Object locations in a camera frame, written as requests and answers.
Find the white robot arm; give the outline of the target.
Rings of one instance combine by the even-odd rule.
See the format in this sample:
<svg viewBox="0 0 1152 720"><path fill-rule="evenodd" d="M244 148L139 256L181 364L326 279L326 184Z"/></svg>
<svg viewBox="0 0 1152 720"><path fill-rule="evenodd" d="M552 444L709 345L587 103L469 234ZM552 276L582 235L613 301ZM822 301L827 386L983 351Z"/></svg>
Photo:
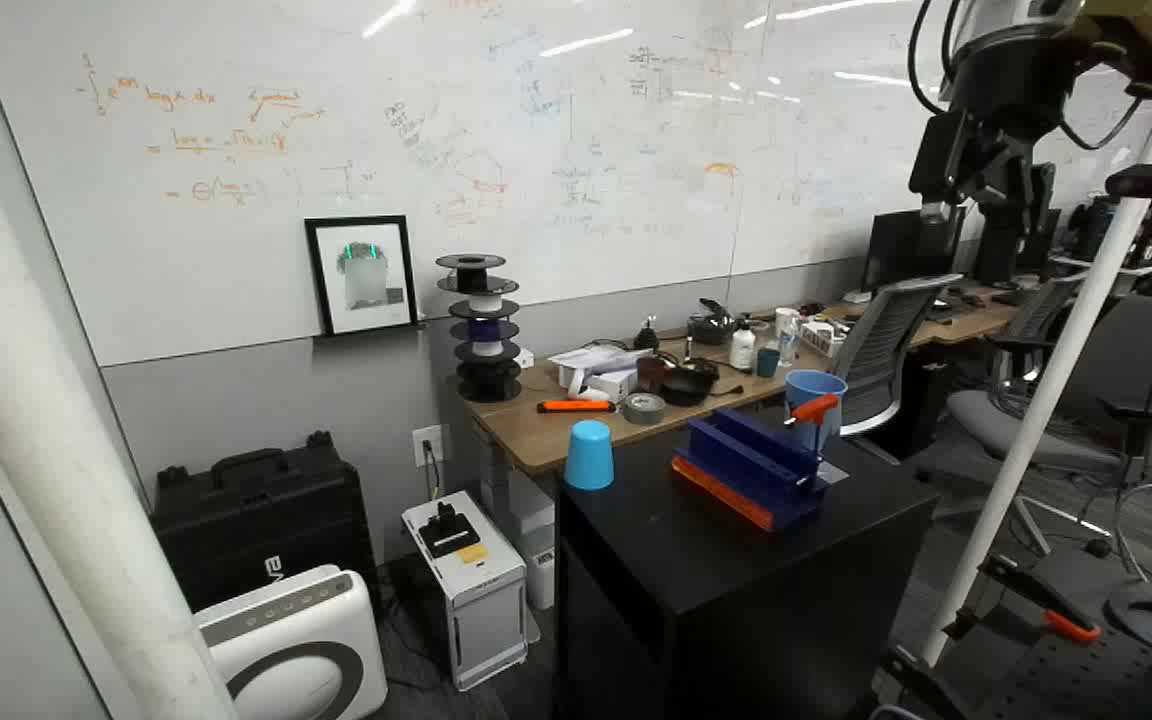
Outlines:
<svg viewBox="0 0 1152 720"><path fill-rule="evenodd" d="M1024 210L1031 148L1066 124L1062 103L1091 68L1116 68L1152 100L1152 0L947 0L938 93L921 84L921 23L907 31L907 84L928 109L907 190L953 210Z"/></svg>

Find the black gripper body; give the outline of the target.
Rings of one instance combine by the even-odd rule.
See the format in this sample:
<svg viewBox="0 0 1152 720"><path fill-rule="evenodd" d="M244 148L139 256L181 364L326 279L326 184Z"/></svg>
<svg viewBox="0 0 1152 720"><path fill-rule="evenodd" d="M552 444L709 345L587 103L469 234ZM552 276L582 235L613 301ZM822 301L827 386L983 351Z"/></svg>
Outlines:
<svg viewBox="0 0 1152 720"><path fill-rule="evenodd" d="M907 190L925 210L1024 210L1031 148L966 111L938 111L925 124Z"/></svg>

